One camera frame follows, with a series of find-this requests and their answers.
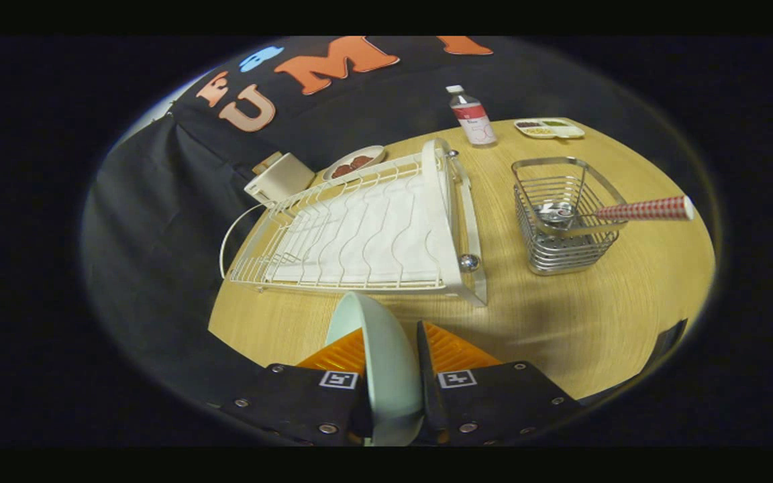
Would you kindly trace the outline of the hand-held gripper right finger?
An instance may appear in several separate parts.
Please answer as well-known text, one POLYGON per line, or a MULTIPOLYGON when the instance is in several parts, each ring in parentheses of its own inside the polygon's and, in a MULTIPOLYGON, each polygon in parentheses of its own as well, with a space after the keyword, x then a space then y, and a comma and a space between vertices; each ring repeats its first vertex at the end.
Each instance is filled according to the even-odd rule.
POLYGON ((426 428, 439 446, 512 444, 582 412, 527 361, 503 362, 454 333, 418 321, 426 428))

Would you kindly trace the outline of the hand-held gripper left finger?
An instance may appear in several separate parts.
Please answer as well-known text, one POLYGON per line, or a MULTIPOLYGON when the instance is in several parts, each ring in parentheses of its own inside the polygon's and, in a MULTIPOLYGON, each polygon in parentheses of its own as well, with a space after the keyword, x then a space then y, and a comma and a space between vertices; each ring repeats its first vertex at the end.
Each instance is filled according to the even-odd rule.
POLYGON ((223 413, 296 444, 361 446, 373 434, 366 356, 356 328, 301 363, 264 367, 223 413))

